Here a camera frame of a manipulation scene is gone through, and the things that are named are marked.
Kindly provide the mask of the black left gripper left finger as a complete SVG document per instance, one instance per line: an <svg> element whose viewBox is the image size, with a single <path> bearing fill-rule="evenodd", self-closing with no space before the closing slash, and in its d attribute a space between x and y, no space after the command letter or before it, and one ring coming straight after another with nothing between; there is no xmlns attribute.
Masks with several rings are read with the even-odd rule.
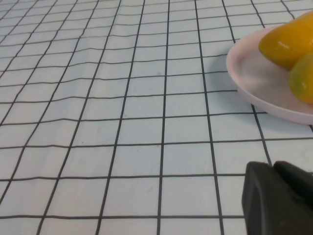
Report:
<svg viewBox="0 0 313 235"><path fill-rule="evenodd" d="M246 165L242 207L249 235L313 233L313 209L266 163Z"/></svg>

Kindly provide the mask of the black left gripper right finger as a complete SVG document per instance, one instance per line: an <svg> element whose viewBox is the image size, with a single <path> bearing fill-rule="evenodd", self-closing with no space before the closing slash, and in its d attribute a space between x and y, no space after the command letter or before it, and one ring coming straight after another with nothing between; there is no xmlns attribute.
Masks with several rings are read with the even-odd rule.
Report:
<svg viewBox="0 0 313 235"><path fill-rule="evenodd" d="M276 161L273 165L276 172L301 198L306 205L313 208L313 176L286 161Z"/></svg>

